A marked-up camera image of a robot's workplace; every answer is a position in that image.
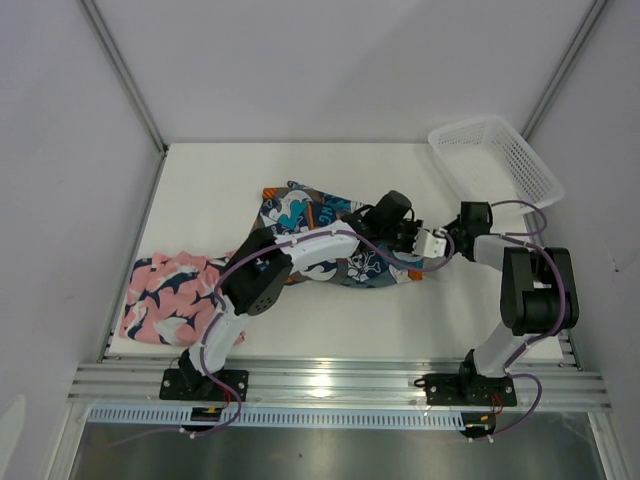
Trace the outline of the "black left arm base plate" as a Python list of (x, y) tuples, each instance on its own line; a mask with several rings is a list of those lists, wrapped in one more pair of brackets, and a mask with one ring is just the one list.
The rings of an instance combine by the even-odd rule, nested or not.
[(185, 375), (178, 368), (163, 373), (159, 398), (165, 401), (235, 402), (234, 390), (242, 401), (246, 400), (249, 372), (246, 370), (222, 370), (214, 374), (218, 382), (207, 376), (197, 375), (196, 386), (188, 385)]

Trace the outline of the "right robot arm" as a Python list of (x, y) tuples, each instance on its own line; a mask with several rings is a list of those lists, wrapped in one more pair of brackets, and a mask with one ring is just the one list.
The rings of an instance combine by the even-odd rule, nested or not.
[(579, 320), (570, 252), (535, 245), (526, 233), (491, 231), (495, 207), (525, 204), (521, 200), (465, 201), (446, 226), (455, 244), (450, 252), (501, 274), (500, 322), (484, 343), (469, 351), (451, 379), (456, 393), (468, 403), (505, 393), (513, 386), (512, 367), (526, 352), (574, 328)]

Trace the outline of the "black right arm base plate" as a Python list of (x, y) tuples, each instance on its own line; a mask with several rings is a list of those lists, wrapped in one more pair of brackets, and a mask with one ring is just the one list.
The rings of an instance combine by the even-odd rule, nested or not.
[(508, 377), (431, 373), (416, 379), (413, 385), (425, 392), (431, 406), (517, 405), (515, 387)]

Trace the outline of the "blue orange patterned shorts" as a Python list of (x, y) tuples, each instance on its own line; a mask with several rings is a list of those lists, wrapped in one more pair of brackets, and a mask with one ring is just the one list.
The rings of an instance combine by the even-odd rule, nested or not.
[(362, 202), (313, 189), (294, 181), (262, 190), (253, 228), (266, 228), (283, 244), (289, 236), (297, 243), (284, 250), (293, 267), (288, 286), (308, 281), (348, 288), (386, 288), (423, 279), (425, 260), (397, 252), (377, 241), (374, 249), (358, 242), (346, 230), (346, 217), (364, 214)]

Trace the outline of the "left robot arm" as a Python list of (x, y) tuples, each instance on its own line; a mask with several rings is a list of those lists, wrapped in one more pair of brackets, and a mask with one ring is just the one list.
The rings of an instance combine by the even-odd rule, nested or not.
[(226, 357), (251, 317), (278, 300), (289, 277), (330, 260), (348, 260), (364, 250), (408, 271), (420, 271), (391, 254), (422, 258), (423, 222), (405, 215), (410, 201), (390, 191), (367, 207), (307, 233), (274, 235), (262, 228), (251, 233), (232, 256), (214, 287), (219, 309), (196, 344), (185, 350), (176, 369), (165, 371), (161, 397), (165, 400), (221, 400), (228, 393), (236, 402), (245, 396), (238, 370), (223, 371)]

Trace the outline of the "pink shark print shorts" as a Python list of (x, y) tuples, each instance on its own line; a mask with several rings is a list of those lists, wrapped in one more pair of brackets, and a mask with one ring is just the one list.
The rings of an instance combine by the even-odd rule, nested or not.
[(230, 257), (183, 251), (136, 260), (118, 336), (152, 345), (193, 345), (215, 316), (218, 301), (214, 287)]

